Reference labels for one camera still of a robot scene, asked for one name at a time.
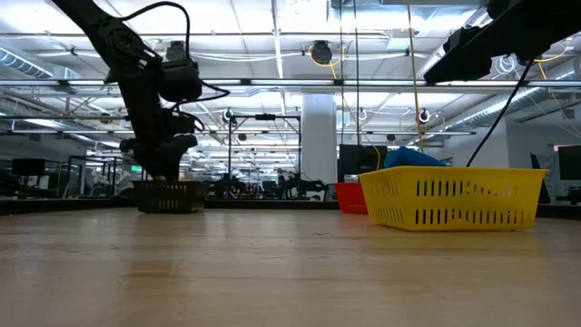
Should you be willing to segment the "black partition panel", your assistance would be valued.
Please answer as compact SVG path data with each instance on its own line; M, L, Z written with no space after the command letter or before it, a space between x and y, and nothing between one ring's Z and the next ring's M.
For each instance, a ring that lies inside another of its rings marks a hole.
M536 154L531 153L530 160L531 160L531 167L533 169L540 169L541 168L540 162L539 162ZM538 203L539 204L551 204L551 198L550 198L545 181L542 181L542 183L541 183L540 194L538 197Z

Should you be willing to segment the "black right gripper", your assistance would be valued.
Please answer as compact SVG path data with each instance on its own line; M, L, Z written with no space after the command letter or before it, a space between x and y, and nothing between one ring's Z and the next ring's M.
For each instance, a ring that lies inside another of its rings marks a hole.
M478 45L465 49L445 43L444 55L423 78L428 84L472 81L489 74L493 56L515 54L522 60L538 57L552 45L545 28L534 13L505 11L478 35Z

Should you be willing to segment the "red plastic basket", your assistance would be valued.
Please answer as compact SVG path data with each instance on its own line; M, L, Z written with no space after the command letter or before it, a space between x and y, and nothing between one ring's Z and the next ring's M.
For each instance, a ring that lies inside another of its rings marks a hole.
M334 186L343 213L368 213L361 183L335 183Z

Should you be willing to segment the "yellow plastic basket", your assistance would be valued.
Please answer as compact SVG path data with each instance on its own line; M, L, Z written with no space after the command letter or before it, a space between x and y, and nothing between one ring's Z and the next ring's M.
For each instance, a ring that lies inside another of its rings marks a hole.
M527 230L543 169L399 166L359 176L373 223L406 231Z

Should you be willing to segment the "black metal station frame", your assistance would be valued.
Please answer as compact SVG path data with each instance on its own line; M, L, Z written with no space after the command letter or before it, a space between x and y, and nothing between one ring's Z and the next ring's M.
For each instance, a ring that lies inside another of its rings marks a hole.
M301 174L301 118L295 115L239 114L225 112L227 120L227 174L244 173L266 176L278 170L293 169Z

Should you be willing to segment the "black plastic basket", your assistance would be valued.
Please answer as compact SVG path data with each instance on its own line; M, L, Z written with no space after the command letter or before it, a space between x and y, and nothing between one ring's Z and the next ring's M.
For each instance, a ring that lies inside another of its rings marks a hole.
M209 185L197 181L135 181L134 202L142 213L195 213L204 207Z

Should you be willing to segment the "black monitor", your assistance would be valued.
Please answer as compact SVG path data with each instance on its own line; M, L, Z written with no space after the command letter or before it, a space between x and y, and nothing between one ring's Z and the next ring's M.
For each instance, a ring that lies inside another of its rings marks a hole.
M558 148L559 176L562 180L581 180L581 145Z
M45 159L15 158L12 160L11 173L18 176L42 176L45 172Z

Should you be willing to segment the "black equipment box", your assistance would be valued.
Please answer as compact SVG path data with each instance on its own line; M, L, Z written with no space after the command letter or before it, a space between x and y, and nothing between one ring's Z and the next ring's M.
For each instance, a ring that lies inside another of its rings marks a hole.
M385 146L341 144L338 182L343 183L348 175L359 175L381 169L388 150Z

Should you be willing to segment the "blue-handled metal hole punch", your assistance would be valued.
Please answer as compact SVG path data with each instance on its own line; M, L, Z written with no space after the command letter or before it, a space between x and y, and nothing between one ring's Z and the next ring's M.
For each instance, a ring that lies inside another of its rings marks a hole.
M430 155L400 147L388 152L383 163L384 168L397 166L445 166L445 164Z

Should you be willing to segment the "white building column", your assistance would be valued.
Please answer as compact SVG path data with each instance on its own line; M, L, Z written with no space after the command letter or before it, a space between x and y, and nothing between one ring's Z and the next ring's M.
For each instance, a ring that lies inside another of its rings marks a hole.
M301 111L301 171L311 180L337 179L336 105L332 94L304 94Z

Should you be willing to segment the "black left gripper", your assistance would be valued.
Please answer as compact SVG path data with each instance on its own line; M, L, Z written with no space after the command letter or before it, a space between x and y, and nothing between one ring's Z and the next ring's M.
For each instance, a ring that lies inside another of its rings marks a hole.
M122 140L119 148L124 154L134 158L154 180L163 177L166 181L178 181L182 156L197 144L197 138L193 134L178 134L152 144L130 138Z

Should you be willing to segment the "silver ventilation duct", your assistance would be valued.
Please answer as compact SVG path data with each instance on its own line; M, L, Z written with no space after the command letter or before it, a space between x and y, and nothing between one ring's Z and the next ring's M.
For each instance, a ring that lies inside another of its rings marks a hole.
M511 114L522 108L541 103L550 97L549 90L560 86L560 82L577 82L581 86L581 55L551 68L548 73L549 86L538 86L534 82L523 85L519 88L506 111ZM480 125L496 119L499 112L505 107L509 95L498 95L483 103L477 104L468 109L464 114L460 114L454 119L447 121L442 130L453 130L464 125Z

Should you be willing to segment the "long ceiling light strip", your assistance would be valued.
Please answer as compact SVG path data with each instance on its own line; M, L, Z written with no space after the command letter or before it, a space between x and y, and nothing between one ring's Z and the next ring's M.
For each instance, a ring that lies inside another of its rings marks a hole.
M207 84L216 86L443 86L443 87L509 87L516 81L452 81L429 84L413 80L331 80L331 79L210 79ZM0 86L104 86L105 82L94 79L0 79Z

